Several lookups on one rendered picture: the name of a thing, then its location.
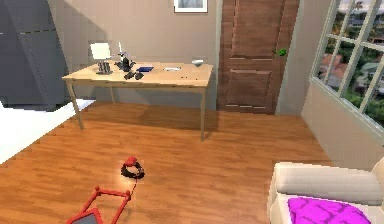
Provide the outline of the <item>light wooden table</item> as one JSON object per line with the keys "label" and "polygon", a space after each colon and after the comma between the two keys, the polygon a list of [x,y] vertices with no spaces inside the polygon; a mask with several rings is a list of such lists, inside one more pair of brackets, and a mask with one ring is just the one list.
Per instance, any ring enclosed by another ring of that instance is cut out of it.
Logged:
{"label": "light wooden table", "polygon": [[[120,70],[116,65],[111,66],[112,73],[108,75],[98,75],[98,65],[95,64],[64,76],[62,80],[66,83],[80,129],[83,129],[84,125],[76,102],[75,85],[107,87],[110,89],[112,100],[115,100],[114,88],[192,92],[201,95],[200,139],[204,140],[206,92],[213,66],[203,64],[200,67],[196,67],[193,64],[160,62],[151,62],[151,65],[154,67],[153,70],[145,72],[140,80],[135,78],[125,80],[124,76],[127,72]],[[181,70],[164,71],[166,67],[181,67]]]}

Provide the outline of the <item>red and black vacuum robot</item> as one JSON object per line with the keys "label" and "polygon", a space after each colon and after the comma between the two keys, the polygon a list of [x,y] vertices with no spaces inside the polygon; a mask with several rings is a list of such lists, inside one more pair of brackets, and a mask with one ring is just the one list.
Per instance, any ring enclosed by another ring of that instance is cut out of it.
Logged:
{"label": "red and black vacuum robot", "polygon": [[142,179],[145,176],[145,171],[137,159],[130,156],[121,167],[121,175],[131,179]]}

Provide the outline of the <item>black kettle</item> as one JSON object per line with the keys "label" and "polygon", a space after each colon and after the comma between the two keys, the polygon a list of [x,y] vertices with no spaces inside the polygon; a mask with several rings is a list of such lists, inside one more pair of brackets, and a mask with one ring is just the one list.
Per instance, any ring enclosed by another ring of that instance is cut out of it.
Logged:
{"label": "black kettle", "polygon": [[120,52],[120,61],[116,62],[115,65],[124,72],[130,72],[135,65],[135,62],[133,60],[130,60],[125,52]]}

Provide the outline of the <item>brown wooden door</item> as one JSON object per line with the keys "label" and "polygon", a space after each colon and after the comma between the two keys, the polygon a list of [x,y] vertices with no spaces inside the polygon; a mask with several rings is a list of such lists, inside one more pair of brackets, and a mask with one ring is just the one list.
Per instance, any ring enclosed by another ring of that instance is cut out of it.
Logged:
{"label": "brown wooden door", "polygon": [[[223,0],[217,108],[273,114],[300,0]],[[285,48],[285,56],[275,52]]]}

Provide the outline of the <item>white shade table lamp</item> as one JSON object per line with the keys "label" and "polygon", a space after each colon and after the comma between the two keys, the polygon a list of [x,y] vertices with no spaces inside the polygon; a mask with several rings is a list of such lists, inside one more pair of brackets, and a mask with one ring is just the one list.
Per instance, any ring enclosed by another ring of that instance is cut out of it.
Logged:
{"label": "white shade table lamp", "polygon": [[92,57],[98,61],[98,74],[110,74],[110,65],[107,59],[111,58],[108,43],[93,43],[90,45]]}

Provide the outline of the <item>white bed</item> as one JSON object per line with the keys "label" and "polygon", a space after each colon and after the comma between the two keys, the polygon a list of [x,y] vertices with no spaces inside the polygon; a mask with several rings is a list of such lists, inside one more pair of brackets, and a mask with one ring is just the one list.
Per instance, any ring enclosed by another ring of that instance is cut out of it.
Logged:
{"label": "white bed", "polygon": [[0,164],[74,115],[72,103],[53,112],[5,108],[0,103]]}

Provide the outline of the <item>magenta cushion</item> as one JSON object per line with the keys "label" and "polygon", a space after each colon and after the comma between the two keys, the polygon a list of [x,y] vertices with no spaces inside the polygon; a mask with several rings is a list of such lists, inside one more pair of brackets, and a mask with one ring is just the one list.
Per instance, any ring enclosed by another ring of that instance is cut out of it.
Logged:
{"label": "magenta cushion", "polygon": [[297,197],[288,208],[292,224],[371,224],[360,209],[341,202]]}

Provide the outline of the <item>white framed window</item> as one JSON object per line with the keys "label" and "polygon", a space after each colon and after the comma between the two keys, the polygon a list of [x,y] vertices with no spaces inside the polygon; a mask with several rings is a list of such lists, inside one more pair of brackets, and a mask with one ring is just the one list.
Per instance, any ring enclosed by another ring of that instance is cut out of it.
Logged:
{"label": "white framed window", "polygon": [[384,45],[371,34],[383,16],[384,0],[331,0],[311,80],[384,141]]}

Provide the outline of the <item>white framed wall picture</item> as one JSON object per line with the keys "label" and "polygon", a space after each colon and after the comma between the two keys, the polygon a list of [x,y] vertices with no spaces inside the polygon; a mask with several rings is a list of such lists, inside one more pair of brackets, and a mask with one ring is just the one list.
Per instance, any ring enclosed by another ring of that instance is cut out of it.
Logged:
{"label": "white framed wall picture", "polygon": [[206,13],[208,0],[174,0],[176,13]]}

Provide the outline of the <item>red frame stand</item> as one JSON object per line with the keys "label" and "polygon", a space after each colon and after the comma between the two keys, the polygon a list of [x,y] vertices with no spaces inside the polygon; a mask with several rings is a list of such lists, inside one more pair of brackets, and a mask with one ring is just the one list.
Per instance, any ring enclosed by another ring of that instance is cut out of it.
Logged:
{"label": "red frame stand", "polygon": [[[109,221],[105,219],[100,204],[96,203],[96,201],[103,196],[117,197],[121,200],[119,207]],[[131,201],[131,198],[132,192],[130,190],[116,191],[96,186],[94,192],[87,199],[81,210],[70,217],[65,224],[117,224],[127,204]]]}

